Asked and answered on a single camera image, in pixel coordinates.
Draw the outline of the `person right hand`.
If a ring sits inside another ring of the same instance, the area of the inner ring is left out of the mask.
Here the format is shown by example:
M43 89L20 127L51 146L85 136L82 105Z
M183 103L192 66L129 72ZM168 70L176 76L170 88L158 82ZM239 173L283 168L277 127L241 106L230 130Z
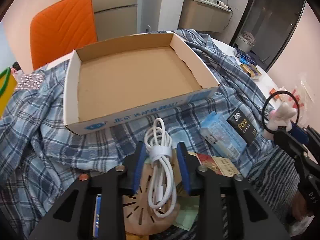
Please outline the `person right hand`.
M299 191L293 198L291 212L293 222L289 226L289 235L295 237L304 233L314 219L313 213L308 211L306 200Z

